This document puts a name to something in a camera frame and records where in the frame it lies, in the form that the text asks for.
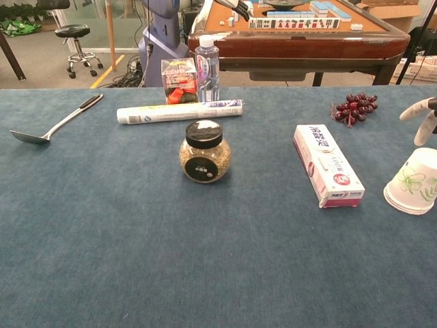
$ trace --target stacked paper cup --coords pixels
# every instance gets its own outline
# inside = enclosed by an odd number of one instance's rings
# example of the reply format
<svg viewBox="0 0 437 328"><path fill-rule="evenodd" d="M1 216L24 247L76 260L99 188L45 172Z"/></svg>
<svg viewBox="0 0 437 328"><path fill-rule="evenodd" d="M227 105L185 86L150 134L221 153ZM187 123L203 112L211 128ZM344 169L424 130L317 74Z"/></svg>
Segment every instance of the stacked paper cup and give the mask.
<svg viewBox="0 0 437 328"><path fill-rule="evenodd" d="M421 215L437 197L437 150L418 148L384 188L384 197L402 212Z"/></svg>

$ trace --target glass jar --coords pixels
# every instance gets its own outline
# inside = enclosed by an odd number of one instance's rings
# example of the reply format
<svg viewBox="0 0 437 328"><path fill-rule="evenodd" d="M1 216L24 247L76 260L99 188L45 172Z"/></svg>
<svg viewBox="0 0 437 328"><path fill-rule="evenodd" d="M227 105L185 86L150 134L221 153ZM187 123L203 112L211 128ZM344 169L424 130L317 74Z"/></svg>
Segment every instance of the glass jar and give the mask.
<svg viewBox="0 0 437 328"><path fill-rule="evenodd" d="M223 139L222 126L211 120L188 125L179 160L184 173L195 182L210 183L224 176L231 163L231 148Z"/></svg>

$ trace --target jar label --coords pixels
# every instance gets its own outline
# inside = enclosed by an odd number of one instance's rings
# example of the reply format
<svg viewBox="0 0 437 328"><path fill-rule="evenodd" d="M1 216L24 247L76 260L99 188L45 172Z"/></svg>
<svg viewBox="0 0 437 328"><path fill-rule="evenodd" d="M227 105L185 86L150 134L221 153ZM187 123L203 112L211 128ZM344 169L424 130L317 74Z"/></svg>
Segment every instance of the jar label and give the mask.
<svg viewBox="0 0 437 328"><path fill-rule="evenodd" d="M204 56L197 55L197 75L199 83L204 82L210 73L210 63Z"/></svg>
<svg viewBox="0 0 437 328"><path fill-rule="evenodd" d="M219 169L210 159L194 157L186 162L185 172L194 180L205 182L216 178Z"/></svg>

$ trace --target gray machine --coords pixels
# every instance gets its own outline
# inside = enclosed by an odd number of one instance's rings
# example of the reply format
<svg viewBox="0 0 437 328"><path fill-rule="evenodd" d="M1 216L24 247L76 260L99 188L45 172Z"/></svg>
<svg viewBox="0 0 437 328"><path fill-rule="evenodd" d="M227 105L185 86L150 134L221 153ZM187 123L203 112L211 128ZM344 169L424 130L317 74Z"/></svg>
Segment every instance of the gray machine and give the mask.
<svg viewBox="0 0 437 328"><path fill-rule="evenodd" d="M246 21L253 14L239 0L215 0L239 13ZM188 57L188 47L180 41L179 0L142 0L153 13L153 23L143 32L139 43L141 67L146 87L162 87L161 60Z"/></svg>

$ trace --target black stool seat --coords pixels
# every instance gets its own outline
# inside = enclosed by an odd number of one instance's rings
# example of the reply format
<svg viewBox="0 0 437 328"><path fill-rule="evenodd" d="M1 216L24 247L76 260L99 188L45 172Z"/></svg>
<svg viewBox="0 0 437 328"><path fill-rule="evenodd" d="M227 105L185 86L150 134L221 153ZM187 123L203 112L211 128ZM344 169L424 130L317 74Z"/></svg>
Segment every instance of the black stool seat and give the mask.
<svg viewBox="0 0 437 328"><path fill-rule="evenodd" d="M89 33L89 27L85 24L65 25L55 30L60 38L82 38Z"/></svg>

